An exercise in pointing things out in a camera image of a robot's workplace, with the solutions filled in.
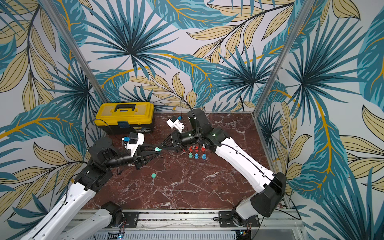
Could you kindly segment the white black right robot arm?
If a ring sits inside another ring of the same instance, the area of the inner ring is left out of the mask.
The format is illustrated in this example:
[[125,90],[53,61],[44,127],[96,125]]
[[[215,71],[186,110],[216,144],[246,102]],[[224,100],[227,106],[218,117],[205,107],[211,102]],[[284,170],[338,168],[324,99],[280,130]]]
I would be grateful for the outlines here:
[[286,176],[268,170],[244,150],[222,128],[212,127],[201,109],[188,112],[192,129],[184,131],[184,123],[177,117],[167,120],[172,133],[159,146],[162,150],[186,150],[200,144],[227,161],[251,184],[255,194],[239,202],[224,220],[242,227],[255,216],[270,217],[286,193]]

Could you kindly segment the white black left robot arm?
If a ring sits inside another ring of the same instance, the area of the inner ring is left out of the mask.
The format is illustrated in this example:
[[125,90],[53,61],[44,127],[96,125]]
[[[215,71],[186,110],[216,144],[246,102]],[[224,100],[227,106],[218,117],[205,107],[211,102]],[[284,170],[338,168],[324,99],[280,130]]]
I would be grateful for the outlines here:
[[81,208],[92,199],[112,177],[112,169],[134,163],[137,168],[157,157],[161,148],[146,151],[142,139],[129,141],[129,151],[121,153],[110,138],[101,138],[89,148],[87,166],[69,182],[65,195],[54,208],[30,230],[24,240],[83,240],[97,231],[112,227],[122,231],[127,222],[122,208],[112,202],[104,204],[92,217],[64,232]]

